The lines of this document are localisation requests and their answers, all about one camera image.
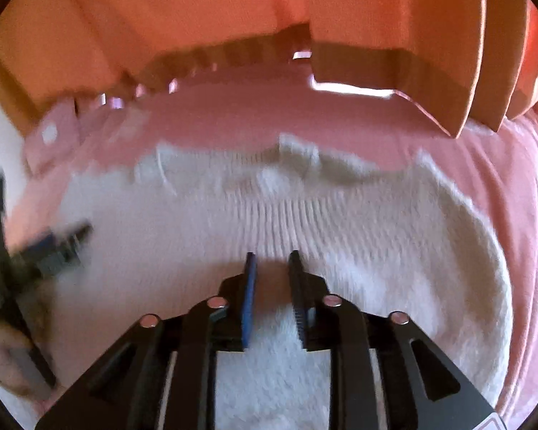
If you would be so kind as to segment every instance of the curtain fold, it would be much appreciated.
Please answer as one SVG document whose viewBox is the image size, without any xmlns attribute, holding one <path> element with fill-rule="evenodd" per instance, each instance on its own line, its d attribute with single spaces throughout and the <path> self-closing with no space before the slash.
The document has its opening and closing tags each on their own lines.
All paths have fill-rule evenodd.
<svg viewBox="0 0 538 430">
<path fill-rule="evenodd" d="M 399 90 L 453 137 L 538 102 L 529 0 L 12 0 L 0 103 L 27 133 L 61 95 L 127 99 L 309 47 L 317 81 Z"/>
</svg>

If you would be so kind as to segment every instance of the pink sheet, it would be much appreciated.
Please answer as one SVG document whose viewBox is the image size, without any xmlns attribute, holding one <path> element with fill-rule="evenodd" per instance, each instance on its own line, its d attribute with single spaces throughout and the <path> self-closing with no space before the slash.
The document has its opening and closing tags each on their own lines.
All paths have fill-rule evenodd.
<svg viewBox="0 0 538 430">
<path fill-rule="evenodd" d="M 515 319 L 497 409 L 509 428 L 517 428 L 538 402 L 537 117 L 530 113 L 506 121 L 498 134 L 469 125 L 453 140 L 401 97 L 316 92 L 308 86 L 309 75 L 303 63 L 199 74 L 173 94 L 108 110 L 103 127 L 70 159 L 29 183 L 9 220 L 9 243 L 17 245 L 55 221 L 72 172 L 133 165 L 159 140 L 194 148 L 259 149 L 288 132 L 356 153 L 384 169 L 402 168 L 425 149 L 489 215 L 505 251 Z"/>
</svg>

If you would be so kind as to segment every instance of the white sticker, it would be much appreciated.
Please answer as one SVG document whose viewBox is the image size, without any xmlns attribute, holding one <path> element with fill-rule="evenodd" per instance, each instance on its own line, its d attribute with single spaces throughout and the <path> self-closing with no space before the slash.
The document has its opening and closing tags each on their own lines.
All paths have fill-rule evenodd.
<svg viewBox="0 0 538 430">
<path fill-rule="evenodd" d="M 473 430 L 505 430 L 501 418 L 496 412 L 490 414 L 486 419 L 474 427 Z"/>
<path fill-rule="evenodd" d="M 42 130 L 42 140 L 46 145 L 50 145 L 58 139 L 58 128 L 55 124 L 49 124 Z"/>
</svg>

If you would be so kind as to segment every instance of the pink fabric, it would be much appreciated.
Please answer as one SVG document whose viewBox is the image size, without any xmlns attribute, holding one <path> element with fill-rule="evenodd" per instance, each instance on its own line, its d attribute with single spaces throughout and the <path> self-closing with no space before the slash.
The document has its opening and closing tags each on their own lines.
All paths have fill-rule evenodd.
<svg viewBox="0 0 538 430">
<path fill-rule="evenodd" d="M 34 176 L 59 163 L 80 145 L 74 99 L 55 104 L 24 140 L 23 154 Z"/>
<path fill-rule="evenodd" d="M 304 64 L 200 74 L 181 82 L 174 94 L 143 97 L 133 113 L 112 112 L 70 162 L 30 182 L 10 219 L 9 242 L 15 245 L 55 219 L 72 171 L 133 165 L 159 140 L 193 148 L 259 149 L 288 132 L 356 153 L 384 169 L 402 168 L 424 149 L 491 218 L 506 254 L 515 320 L 498 410 L 509 428 L 516 428 L 538 402 L 536 118 L 505 121 L 498 134 L 469 123 L 453 140 L 401 97 L 316 92 L 308 87 L 309 74 Z M 148 123 L 128 119 L 140 111 L 147 112 Z M 126 123 L 130 133 L 120 134 Z M 132 124 L 139 125 L 133 134 Z"/>
</svg>

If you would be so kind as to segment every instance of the knit sweater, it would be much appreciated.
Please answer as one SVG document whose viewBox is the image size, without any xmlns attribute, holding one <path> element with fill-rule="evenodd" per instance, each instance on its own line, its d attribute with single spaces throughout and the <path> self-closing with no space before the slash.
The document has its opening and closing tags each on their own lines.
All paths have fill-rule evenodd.
<svg viewBox="0 0 538 430">
<path fill-rule="evenodd" d="M 245 354 L 220 353 L 216 428 L 327 428 L 329 355 L 297 338 L 287 256 L 363 311 L 408 312 L 493 405 L 512 329 L 488 221 L 429 156 L 378 170 L 281 137 L 253 154 L 161 144 L 133 173 L 76 176 L 63 225 L 94 227 L 85 268 L 57 284 L 52 353 L 63 385 L 145 313 L 184 314 L 259 258 Z"/>
</svg>

